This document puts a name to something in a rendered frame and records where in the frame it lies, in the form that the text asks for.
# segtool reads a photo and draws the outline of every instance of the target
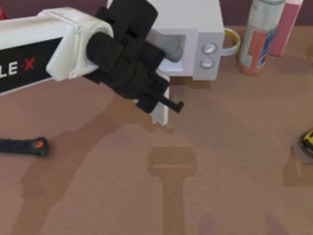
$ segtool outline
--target brown table surface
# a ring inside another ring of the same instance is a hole
[[[298,27],[258,76],[227,57],[210,84],[176,79],[167,127],[83,78],[2,96],[2,138],[54,147],[0,156],[0,235],[312,235],[313,165],[291,150],[313,126],[310,55]]]

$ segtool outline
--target pink box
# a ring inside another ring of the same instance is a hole
[[[282,56],[297,19],[303,0],[286,0],[286,5],[279,21],[269,54]]]

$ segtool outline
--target orange dot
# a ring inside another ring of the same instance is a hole
[[[42,148],[44,146],[44,142],[38,141],[35,143],[35,148]]]

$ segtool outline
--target roll of tape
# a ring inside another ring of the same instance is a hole
[[[241,38],[239,34],[230,28],[225,28],[225,36],[230,37],[235,45],[230,48],[223,48],[221,56],[230,56],[236,54],[241,44]]]

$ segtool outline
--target dark background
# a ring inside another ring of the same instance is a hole
[[[225,25],[245,25],[252,0],[220,0]],[[106,0],[2,0],[8,18],[35,16],[43,9],[71,6],[94,14]],[[313,0],[304,0],[297,25],[313,25]]]

